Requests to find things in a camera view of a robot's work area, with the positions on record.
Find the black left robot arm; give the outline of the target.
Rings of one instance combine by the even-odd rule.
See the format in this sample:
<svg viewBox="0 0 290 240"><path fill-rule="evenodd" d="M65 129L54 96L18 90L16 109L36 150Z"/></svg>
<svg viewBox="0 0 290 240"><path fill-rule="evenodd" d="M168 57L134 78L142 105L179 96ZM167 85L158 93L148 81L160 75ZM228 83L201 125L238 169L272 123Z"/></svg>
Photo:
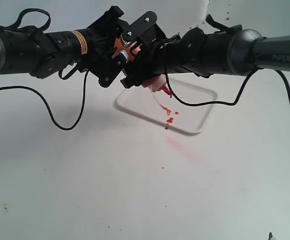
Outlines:
<svg viewBox="0 0 290 240"><path fill-rule="evenodd" d="M118 50L115 40L126 26L120 19L124 12L118 6L112 6L87 28L49 33L45 30L51 19L41 27L20 26L22 18L33 12L49 16L42 9L28 8L12 25L0 25L0 75L28 73L44 79L74 65L64 80L76 71L89 71L107 88L125 67L126 60L114 56Z"/></svg>

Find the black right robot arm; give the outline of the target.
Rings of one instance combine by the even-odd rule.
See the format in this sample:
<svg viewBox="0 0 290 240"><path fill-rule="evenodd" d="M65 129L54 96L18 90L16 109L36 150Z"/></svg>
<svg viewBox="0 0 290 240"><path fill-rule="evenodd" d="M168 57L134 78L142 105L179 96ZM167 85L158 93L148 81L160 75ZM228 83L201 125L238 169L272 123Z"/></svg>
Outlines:
<svg viewBox="0 0 290 240"><path fill-rule="evenodd" d="M247 76L254 69L290 72L290 35L265 37L242 25L225 26L210 14L206 22L216 29L206 34L195 27L183 36L166 38L149 34L151 42L142 43L135 60L124 69L122 85L129 89L164 73L194 73Z"/></svg>

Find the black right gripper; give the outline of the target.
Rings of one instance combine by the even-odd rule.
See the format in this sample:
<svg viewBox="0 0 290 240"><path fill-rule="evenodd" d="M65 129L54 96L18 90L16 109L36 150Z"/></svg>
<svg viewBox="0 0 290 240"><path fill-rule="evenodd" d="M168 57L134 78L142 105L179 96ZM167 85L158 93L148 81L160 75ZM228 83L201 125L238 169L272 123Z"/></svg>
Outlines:
<svg viewBox="0 0 290 240"><path fill-rule="evenodd" d="M128 23L123 19L121 20L126 22L124 30L133 23ZM148 46L143 44L143 47L148 52L145 54L148 59L144 62L150 66L152 73L164 74L165 72L168 72L174 74L182 72L180 61L175 58L179 53L176 48L179 46L180 40L181 37L178 34L172 37L167 37L156 23L156 38L152 40L151 44Z"/></svg>

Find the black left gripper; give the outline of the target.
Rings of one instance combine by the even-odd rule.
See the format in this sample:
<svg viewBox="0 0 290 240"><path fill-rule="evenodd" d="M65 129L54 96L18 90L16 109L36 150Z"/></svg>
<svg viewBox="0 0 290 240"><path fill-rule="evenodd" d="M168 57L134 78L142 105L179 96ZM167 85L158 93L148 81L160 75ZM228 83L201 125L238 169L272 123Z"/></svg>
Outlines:
<svg viewBox="0 0 290 240"><path fill-rule="evenodd" d="M102 65L114 58L114 41L126 26L120 19L123 15L121 8L111 6L90 26L77 30L82 36L81 56L76 65L81 73L91 72L98 77Z"/></svg>

